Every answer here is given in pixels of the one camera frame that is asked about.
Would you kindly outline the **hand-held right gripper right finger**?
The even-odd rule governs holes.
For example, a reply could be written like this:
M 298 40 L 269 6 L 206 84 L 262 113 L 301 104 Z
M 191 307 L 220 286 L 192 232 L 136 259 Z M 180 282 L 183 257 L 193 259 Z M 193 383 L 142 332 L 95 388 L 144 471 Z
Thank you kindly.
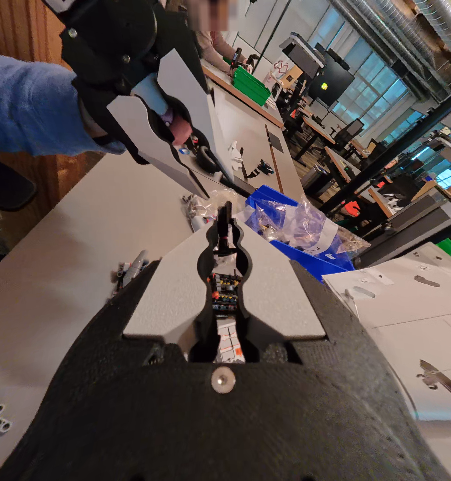
M 290 259 L 238 219 L 233 220 L 233 242 L 246 339 L 253 345 L 325 339 Z

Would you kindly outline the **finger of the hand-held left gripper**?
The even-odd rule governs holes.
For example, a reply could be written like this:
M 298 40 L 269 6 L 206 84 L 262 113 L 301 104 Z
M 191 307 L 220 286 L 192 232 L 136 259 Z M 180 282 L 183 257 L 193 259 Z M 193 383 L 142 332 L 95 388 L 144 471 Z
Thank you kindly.
M 192 127 L 208 142 L 209 151 L 218 161 L 218 166 L 229 182 L 234 181 L 232 162 L 224 139 L 212 95 L 208 90 L 200 59 L 195 64 L 195 77 L 176 49 L 168 52 L 159 63 L 157 82 L 162 91 L 183 105 L 189 114 Z
M 147 106 L 140 97 L 119 95 L 107 108 L 140 157 L 192 194 L 209 198 L 196 175 L 181 163 L 176 148 L 152 129 Z

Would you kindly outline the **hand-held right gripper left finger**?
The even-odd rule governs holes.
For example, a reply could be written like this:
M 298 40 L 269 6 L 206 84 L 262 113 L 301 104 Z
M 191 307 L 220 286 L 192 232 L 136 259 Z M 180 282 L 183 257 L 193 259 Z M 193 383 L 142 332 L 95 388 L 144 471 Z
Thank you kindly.
M 176 344 L 187 355 L 201 339 L 196 320 L 210 300 L 216 223 L 209 223 L 165 255 L 123 336 Z

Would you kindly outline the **black lego axle piece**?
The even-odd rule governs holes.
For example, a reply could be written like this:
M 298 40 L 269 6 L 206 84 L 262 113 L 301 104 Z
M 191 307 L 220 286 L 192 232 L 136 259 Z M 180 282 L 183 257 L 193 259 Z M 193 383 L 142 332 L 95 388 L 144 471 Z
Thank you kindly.
M 219 258 L 231 256 L 237 251 L 236 241 L 234 237 L 233 224 L 233 205 L 231 201 L 226 201 L 224 206 L 218 209 L 217 213 L 217 249 L 216 255 Z M 232 245 L 229 244 L 229 230 L 232 229 Z

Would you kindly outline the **person's left forearm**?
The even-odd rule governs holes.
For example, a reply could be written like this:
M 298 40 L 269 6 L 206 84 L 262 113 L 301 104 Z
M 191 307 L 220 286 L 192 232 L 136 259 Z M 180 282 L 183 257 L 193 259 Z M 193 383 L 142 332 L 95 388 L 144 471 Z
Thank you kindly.
M 0 153 L 125 152 L 84 110 L 74 78 L 57 64 L 0 55 Z

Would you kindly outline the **black orange lego chassis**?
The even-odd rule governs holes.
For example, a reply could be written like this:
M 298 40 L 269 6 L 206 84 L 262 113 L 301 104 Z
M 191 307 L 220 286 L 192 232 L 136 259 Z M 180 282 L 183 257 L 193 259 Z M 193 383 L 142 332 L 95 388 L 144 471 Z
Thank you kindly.
M 232 314 L 237 310 L 238 286 L 242 277 L 211 273 L 208 282 L 211 287 L 212 309 L 218 314 Z

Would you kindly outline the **clear bag of lego parts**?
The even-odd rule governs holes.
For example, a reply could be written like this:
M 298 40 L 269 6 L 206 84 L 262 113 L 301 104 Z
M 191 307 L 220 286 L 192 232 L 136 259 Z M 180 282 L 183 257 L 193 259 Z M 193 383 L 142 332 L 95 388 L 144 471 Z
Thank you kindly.
M 210 196 L 206 199 L 203 199 L 202 201 L 202 205 L 207 208 L 208 217 L 195 217 L 192 221 L 187 220 L 192 229 L 192 232 L 195 233 L 207 226 L 209 223 L 215 222 L 217 219 L 218 209 L 224 206 L 226 201 L 232 202 L 233 213 L 236 214 L 242 212 L 245 209 L 245 200 L 246 199 L 244 197 L 240 196 L 235 191 L 227 188 L 210 192 Z

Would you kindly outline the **lego instruction booklet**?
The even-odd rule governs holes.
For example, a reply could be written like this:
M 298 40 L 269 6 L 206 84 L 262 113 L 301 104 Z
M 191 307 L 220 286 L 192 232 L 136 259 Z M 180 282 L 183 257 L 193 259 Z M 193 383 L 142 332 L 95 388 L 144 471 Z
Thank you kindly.
M 413 417 L 451 421 L 451 256 L 427 243 L 323 282 L 376 343 Z

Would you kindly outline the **person's left hand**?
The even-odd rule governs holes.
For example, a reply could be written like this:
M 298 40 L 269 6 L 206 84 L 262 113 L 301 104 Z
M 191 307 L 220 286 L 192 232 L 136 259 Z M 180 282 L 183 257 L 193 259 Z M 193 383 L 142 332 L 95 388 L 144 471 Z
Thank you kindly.
M 172 145 L 181 146 L 185 144 L 192 134 L 191 124 L 171 106 L 160 117 L 173 135 Z

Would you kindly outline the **blue plastic bin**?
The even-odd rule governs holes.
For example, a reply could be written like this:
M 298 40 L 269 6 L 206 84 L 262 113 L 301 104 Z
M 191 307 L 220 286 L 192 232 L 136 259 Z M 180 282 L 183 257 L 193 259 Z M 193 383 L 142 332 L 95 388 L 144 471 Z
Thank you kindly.
M 255 201 L 258 200 L 276 201 L 293 206 L 299 203 L 298 201 L 294 201 L 288 196 L 283 195 L 279 191 L 263 185 L 247 198 L 246 210 L 243 213 L 245 215 L 245 220 L 250 216 L 252 207 L 255 206 Z M 323 276 L 325 275 L 355 270 L 351 258 L 346 254 L 337 255 L 326 252 L 324 254 L 319 254 L 318 256 L 313 256 L 299 248 L 289 246 L 288 242 L 283 243 L 273 240 L 269 243 L 286 255 L 290 260 L 297 261 L 319 281 L 322 281 Z

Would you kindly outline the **black hand-held device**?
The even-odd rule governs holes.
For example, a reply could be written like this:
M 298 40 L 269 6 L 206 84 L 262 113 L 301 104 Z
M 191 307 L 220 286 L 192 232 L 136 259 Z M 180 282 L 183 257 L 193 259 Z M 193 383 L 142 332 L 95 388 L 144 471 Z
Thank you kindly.
M 249 74 L 252 73 L 256 63 L 259 61 L 259 56 L 256 54 L 251 54 L 246 59 L 242 58 L 242 49 L 237 48 L 230 64 L 231 72 L 233 73 L 239 67 L 244 69 Z

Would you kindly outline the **green plastic bin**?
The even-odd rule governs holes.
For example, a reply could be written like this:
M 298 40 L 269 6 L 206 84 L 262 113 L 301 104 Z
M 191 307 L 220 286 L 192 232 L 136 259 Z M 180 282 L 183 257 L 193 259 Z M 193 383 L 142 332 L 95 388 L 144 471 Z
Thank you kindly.
M 270 89 L 265 87 L 264 83 L 255 78 L 242 66 L 238 66 L 234 70 L 232 85 L 261 107 L 265 105 L 271 96 Z

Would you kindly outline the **white plastic object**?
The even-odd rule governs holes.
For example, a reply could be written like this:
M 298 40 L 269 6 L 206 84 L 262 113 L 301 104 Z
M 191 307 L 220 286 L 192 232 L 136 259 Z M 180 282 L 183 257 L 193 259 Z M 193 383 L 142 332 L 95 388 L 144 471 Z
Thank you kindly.
M 239 171 L 243 166 L 243 154 L 242 151 L 237 149 L 237 141 L 233 141 L 229 148 L 228 153 L 231 159 L 231 165 L 234 171 Z

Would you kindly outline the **clear bag with white label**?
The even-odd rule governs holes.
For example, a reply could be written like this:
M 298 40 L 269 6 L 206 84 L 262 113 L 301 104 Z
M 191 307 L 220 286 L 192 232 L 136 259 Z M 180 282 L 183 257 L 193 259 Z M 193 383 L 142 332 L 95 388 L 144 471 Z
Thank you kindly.
M 361 237 L 337 225 L 315 208 L 304 196 L 297 206 L 285 207 L 283 240 L 313 256 L 330 252 L 351 258 L 371 245 Z

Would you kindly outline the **clear plastic bag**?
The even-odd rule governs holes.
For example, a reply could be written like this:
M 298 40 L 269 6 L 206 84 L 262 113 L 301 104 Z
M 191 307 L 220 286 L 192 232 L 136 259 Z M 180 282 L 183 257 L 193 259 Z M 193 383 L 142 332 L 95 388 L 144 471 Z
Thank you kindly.
M 292 235 L 297 206 L 276 201 L 255 201 L 245 224 L 268 242 L 277 240 L 287 243 Z

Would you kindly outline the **wooden cabinet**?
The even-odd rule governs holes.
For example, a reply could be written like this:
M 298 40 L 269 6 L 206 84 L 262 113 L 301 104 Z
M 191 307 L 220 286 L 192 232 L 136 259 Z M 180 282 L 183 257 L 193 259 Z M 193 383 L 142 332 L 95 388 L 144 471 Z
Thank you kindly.
M 0 1 L 0 54 L 23 61 L 54 63 L 61 59 L 60 21 L 42 1 Z M 33 201 L 17 212 L 0 213 L 0 252 L 11 250 L 101 160 L 102 153 L 75 157 L 2 153 L 0 161 L 37 186 Z

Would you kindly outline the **grey black boxy device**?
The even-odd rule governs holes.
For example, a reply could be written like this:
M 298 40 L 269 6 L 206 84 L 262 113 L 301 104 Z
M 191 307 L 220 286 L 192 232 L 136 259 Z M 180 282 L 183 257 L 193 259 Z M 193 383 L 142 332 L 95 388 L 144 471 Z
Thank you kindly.
M 315 78 L 325 68 L 325 57 L 296 32 L 291 32 L 279 48 L 309 79 Z

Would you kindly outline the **grey trash can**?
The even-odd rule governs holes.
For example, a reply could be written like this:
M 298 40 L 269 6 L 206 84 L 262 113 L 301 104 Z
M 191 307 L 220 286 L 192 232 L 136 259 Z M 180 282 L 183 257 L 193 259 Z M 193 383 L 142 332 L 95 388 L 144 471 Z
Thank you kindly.
M 301 185 L 306 196 L 319 197 L 335 182 L 333 175 L 319 164 L 313 167 L 301 178 Z

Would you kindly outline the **wooden top desk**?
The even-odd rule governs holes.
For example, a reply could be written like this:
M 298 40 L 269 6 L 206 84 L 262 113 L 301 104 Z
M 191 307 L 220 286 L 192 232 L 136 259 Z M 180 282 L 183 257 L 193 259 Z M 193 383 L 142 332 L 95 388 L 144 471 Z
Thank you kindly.
M 336 141 L 329 134 L 327 134 L 325 129 L 323 127 L 320 127 L 319 124 L 316 123 L 311 117 L 303 115 L 302 120 L 303 123 L 305 123 L 308 127 L 312 129 L 312 135 L 294 157 L 295 161 L 299 161 L 301 157 L 313 147 L 314 143 L 319 137 L 323 139 L 326 146 L 336 145 Z

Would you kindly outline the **large black screen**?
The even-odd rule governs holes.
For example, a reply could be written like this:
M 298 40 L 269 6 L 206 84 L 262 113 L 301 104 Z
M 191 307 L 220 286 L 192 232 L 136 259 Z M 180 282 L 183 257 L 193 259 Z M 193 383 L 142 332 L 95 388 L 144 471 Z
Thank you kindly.
M 349 64 L 336 52 L 329 49 L 322 54 L 325 58 L 325 67 L 311 82 L 308 96 L 331 107 L 352 84 L 355 76 L 349 71 Z

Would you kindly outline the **black office chair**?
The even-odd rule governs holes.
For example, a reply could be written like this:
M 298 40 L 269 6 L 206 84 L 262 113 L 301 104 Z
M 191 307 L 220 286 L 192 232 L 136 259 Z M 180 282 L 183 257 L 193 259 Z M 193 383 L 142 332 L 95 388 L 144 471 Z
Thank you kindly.
M 36 184 L 0 162 L 0 211 L 16 212 L 36 196 Z

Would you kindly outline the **black grey equipment case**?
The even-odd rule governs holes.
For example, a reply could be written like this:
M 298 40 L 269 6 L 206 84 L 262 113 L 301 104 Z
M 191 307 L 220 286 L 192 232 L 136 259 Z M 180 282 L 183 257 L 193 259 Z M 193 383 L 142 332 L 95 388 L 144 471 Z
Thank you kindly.
M 400 212 L 398 220 L 390 220 L 389 230 L 370 241 L 370 247 L 354 261 L 357 270 L 403 256 L 429 242 L 451 240 L 451 200 L 436 202 L 421 213 L 407 213 L 418 204 L 420 201 Z

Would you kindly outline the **black desk monitor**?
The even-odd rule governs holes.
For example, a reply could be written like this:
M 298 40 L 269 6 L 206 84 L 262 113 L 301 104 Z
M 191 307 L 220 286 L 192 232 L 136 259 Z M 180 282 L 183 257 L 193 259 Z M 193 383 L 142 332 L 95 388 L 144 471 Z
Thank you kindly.
M 341 131 L 344 142 L 348 143 L 350 140 L 356 137 L 363 130 L 364 126 L 365 124 L 359 118 L 354 119 L 352 122 L 347 124 Z

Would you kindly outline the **black metal pole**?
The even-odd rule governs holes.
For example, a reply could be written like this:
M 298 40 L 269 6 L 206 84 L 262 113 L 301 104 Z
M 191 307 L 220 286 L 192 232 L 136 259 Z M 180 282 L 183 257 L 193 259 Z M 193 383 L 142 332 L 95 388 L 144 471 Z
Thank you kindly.
M 417 121 L 412 128 L 404 132 L 403 135 L 391 143 L 387 149 L 373 161 L 373 163 L 368 165 L 367 168 L 361 171 L 360 174 L 351 180 L 338 193 L 327 200 L 320 207 L 320 211 L 324 214 L 329 214 L 336 207 L 340 206 L 343 201 L 347 201 L 349 198 L 354 197 L 356 192 L 361 189 L 362 185 L 368 183 L 371 179 L 377 176 L 396 156 L 410 147 L 420 137 L 424 136 L 449 114 L 451 114 L 451 95 L 449 95 L 437 107 L 429 110 L 424 118 Z

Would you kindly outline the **silver spiral duct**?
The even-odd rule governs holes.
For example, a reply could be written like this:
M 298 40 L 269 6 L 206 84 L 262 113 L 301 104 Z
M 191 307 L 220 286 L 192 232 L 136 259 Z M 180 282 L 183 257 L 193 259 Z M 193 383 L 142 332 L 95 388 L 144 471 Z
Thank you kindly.
M 397 73 L 415 83 L 421 99 L 443 100 L 450 92 L 445 80 L 437 74 L 434 53 L 414 32 L 413 15 L 405 13 L 399 1 L 347 1 L 350 15 L 367 31 L 382 51 L 390 51 Z

